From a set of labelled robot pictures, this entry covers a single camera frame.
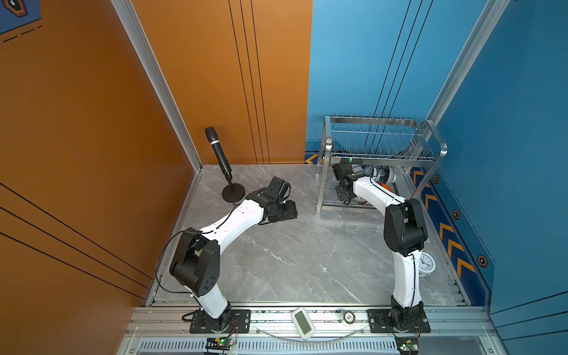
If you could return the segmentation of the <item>dark flower-shaped bowl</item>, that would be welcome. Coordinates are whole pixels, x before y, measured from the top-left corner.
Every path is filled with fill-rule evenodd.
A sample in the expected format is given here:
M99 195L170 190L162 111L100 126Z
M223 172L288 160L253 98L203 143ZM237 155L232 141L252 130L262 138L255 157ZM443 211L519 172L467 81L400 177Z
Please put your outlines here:
M389 166L383 166L380 170L381 178L380 183L384 183L386 185L393 185L396 181L396 173L391 170Z

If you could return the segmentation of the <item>orange bowl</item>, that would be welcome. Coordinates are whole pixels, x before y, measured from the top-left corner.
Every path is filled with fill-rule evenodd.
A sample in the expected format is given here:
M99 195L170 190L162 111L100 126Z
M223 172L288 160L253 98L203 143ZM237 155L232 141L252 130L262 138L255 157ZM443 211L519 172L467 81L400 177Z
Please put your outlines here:
M389 192L394 193L393 189L390 188L390 186L388 186L388 185L386 185L386 184L384 184L384 183L380 183L380 185L381 185L383 188L387 189Z

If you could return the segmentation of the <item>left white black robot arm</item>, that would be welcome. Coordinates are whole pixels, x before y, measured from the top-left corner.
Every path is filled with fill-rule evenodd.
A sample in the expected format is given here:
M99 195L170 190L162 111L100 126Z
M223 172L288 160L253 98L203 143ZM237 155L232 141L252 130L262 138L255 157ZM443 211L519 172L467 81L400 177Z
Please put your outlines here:
M181 232L170 264L170 274L191 291L205 327L215 333L232 325L230 302L217 285L221 256L249 228L297 218L294 201L288 199L290 183L272 178L267 187L245 196L243 202L217 222L202 229Z

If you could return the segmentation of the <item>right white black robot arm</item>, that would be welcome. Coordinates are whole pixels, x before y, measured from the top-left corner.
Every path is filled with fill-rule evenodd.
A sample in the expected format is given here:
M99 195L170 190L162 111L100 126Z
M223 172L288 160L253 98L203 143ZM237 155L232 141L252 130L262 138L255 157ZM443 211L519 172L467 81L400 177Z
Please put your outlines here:
M429 333L430 323L420 293L419 262L427 240L422 205L393 192L364 170L350 164L334 164L337 197L347 204L362 198L384 215L383 237L393 253L395 284L390 309L370 310L373 333Z

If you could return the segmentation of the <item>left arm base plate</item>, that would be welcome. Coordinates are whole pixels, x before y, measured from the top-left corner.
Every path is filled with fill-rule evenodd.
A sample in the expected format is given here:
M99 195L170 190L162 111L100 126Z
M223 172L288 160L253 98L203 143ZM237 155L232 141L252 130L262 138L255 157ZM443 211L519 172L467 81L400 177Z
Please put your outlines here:
M225 310L219 318L210 317L205 311L197 311L191 321L191 334L228 334L238 331L248 334L251 323L249 309Z

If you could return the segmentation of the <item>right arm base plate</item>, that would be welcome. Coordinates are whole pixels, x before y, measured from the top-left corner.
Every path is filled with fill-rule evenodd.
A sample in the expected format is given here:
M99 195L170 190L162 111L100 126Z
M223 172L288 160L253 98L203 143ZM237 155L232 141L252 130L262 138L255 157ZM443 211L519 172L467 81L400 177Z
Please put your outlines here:
M368 322L373 334L386 333L417 333L429 334L431 327L424 311L407 316L404 314L392 315L393 309L368 310Z

